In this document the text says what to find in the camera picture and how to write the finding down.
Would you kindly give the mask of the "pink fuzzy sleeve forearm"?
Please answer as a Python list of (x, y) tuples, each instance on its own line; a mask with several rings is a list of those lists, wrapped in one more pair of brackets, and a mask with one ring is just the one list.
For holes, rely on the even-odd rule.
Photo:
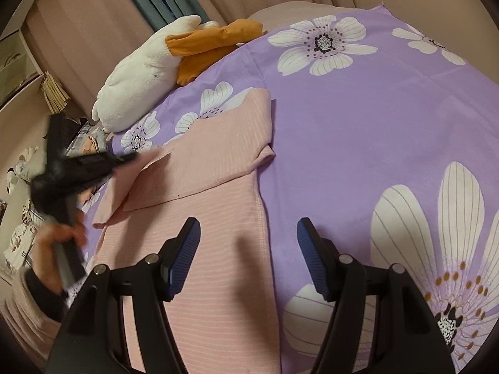
[(1, 302), (1, 360), (41, 373), (63, 321), (67, 294), (56, 268), (23, 268)]

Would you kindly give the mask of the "person's left hand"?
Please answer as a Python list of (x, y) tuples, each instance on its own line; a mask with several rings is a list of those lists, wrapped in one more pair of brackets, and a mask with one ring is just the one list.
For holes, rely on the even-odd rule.
[(86, 244), (85, 214), (78, 209), (74, 225), (61, 225), (44, 222), (38, 229), (32, 256), (32, 269), (37, 278), (52, 293), (60, 295), (63, 292), (63, 281), (57, 265), (57, 244), (75, 239), (78, 247)]

